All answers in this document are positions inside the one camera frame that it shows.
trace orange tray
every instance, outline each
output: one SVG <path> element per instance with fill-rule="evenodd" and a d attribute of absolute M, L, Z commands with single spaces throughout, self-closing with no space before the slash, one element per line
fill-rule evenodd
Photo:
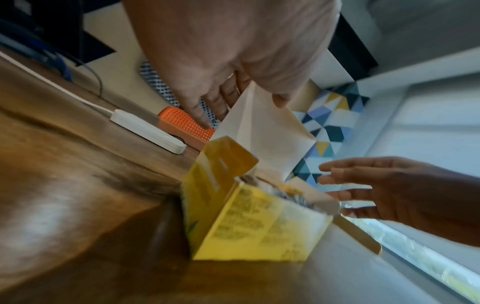
<path fill-rule="evenodd" d="M 165 132 L 180 137 L 185 144 L 201 151 L 212 135 L 214 129 L 205 130 L 185 111 L 176 107 L 167 107 L 158 115 L 158 127 Z"/>

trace white power strip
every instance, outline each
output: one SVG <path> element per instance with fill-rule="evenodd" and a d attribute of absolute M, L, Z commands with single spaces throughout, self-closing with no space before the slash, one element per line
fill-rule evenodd
<path fill-rule="evenodd" d="M 181 140 L 124 110 L 115 110 L 110 120 L 172 153 L 181 154 L 187 146 Z"/>
<path fill-rule="evenodd" d="M 99 105 L 93 104 L 77 95 L 74 93 L 62 88 L 61 86 L 57 85 L 56 83 L 48 80 L 47 78 L 43 77 L 42 75 L 32 71 L 31 69 L 27 68 L 20 62 L 16 61 L 12 57 L 8 56 L 7 54 L 0 52 L 0 57 L 4 58 L 8 62 L 12 63 L 13 65 L 19 67 L 20 69 L 24 70 L 25 72 L 29 73 L 30 75 L 34 76 L 35 78 L 40 79 L 41 81 L 47 83 L 48 85 L 56 88 L 57 90 L 69 95 L 70 97 L 73 97 L 74 99 L 87 104 L 95 109 L 101 110 L 107 115 L 111 115 L 110 120 L 125 129 L 134 132 L 137 135 L 142 136 L 143 138 L 153 142 L 154 144 L 161 146 L 162 148 L 165 148 L 169 150 L 172 153 L 175 154 L 181 154 L 184 150 L 185 147 L 187 146 L 185 143 L 183 143 L 181 140 L 173 137 L 172 135 L 169 135 L 168 133 L 165 133 L 164 131 L 160 130 L 159 128 L 149 124 L 145 120 L 130 114 L 128 112 L 125 112 L 123 110 L 115 110 L 112 112 L 109 109 L 106 109 L 104 107 L 101 107 Z"/>

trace black and white patterned fabric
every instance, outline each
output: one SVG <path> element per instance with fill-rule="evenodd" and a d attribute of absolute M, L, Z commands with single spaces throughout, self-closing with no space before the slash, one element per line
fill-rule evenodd
<path fill-rule="evenodd" d="M 140 66 L 140 75 L 155 91 L 157 91 L 163 97 L 163 99 L 168 101 L 174 107 L 180 107 L 178 100 L 175 98 L 170 88 L 163 82 L 162 79 L 159 78 L 148 61 L 145 61 Z M 208 115 L 208 118 L 211 120 L 213 129 L 216 130 L 220 121 L 215 117 L 203 99 L 200 99 L 200 104 L 203 111 L 205 111 L 205 113 Z"/>

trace white cable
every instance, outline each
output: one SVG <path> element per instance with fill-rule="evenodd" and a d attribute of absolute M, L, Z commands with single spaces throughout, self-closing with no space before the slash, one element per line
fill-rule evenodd
<path fill-rule="evenodd" d="M 21 64 L 20 62 L 16 61 L 15 59 L 13 59 L 12 57 L 8 56 L 7 54 L 3 53 L 0 51 L 0 57 L 2 57 L 3 59 L 7 60 L 8 62 L 10 62 L 11 64 L 21 68 L 22 70 L 24 70 L 25 72 L 29 73 L 30 75 L 40 79 L 41 81 L 45 82 L 46 84 L 56 88 L 57 90 L 69 95 L 70 97 L 88 105 L 88 106 L 91 106 L 92 108 L 96 108 L 98 110 L 101 110 L 101 111 L 104 111 L 106 112 L 107 114 L 109 114 L 110 116 L 114 113 L 113 111 L 109 110 L 109 109 L 106 109 L 104 107 L 101 107 L 99 105 L 96 105 L 96 104 L 93 104 L 91 103 L 90 101 L 87 101 L 77 95 L 75 95 L 74 93 L 62 88 L 61 86 L 57 85 L 56 83 L 48 80 L 47 78 L 43 77 L 42 75 L 32 71 L 31 69 L 27 68 L 26 66 L 24 66 L 23 64 Z"/>

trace yellow triangle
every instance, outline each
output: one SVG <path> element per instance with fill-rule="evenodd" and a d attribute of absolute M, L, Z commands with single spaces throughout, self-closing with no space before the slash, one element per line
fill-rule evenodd
<path fill-rule="evenodd" d="M 342 97 L 342 96 L 337 94 L 337 93 L 330 93 L 330 96 L 326 99 L 325 103 L 329 103 L 330 101 L 332 101 L 332 100 L 334 100 L 338 97 Z"/>
<path fill-rule="evenodd" d="M 346 97 L 342 97 L 340 102 L 338 103 L 338 106 L 336 107 L 336 109 L 342 109 L 342 110 L 347 110 L 347 111 L 350 111 L 350 108 L 349 108 L 349 103 L 347 102 L 347 99 Z"/>
<path fill-rule="evenodd" d="M 325 150 L 329 147 L 329 144 L 330 143 L 326 143 L 323 141 L 317 141 L 315 143 L 316 149 L 318 150 L 318 153 L 320 154 L 320 156 L 322 156 L 325 153 Z"/>

